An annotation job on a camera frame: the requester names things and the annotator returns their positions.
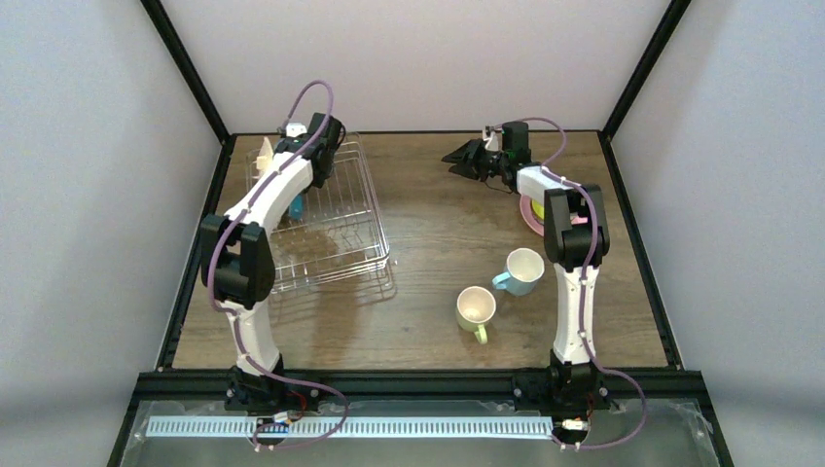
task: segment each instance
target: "cup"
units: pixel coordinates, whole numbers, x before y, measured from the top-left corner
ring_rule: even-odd
[[[506,290],[515,296],[532,292],[544,274],[544,258],[529,248],[519,248],[507,255],[504,272],[492,279],[496,290]]]
[[[484,287],[467,287],[458,294],[455,303],[455,319],[461,329],[476,335],[479,343],[487,343],[484,325],[495,314],[495,299]]]

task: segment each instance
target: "yellow mug handle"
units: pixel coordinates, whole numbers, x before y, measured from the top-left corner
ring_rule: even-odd
[[[479,329],[474,333],[479,343],[487,343],[487,331],[484,329],[484,324],[479,325]]]

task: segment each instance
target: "white wall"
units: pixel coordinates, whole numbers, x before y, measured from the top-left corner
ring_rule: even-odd
[[[825,10],[693,2],[614,141],[736,465],[825,459]]]
[[[350,129],[602,128],[667,0],[166,0],[232,132],[272,131],[308,81]],[[325,95],[310,95],[306,122]]]
[[[0,11],[0,465],[104,465],[219,146],[139,2]]]

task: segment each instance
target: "light blue mug handle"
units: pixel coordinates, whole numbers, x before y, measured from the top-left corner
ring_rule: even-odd
[[[504,290],[507,288],[507,280],[512,276],[509,272],[502,272],[492,278],[492,286],[495,290]]]

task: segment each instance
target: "dish rack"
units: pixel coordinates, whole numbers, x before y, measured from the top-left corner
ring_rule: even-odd
[[[257,156],[257,149],[246,155],[247,191],[258,179]],[[389,245],[360,135],[347,134],[330,178],[301,197],[300,219],[284,214],[269,237],[273,294],[386,268]]]

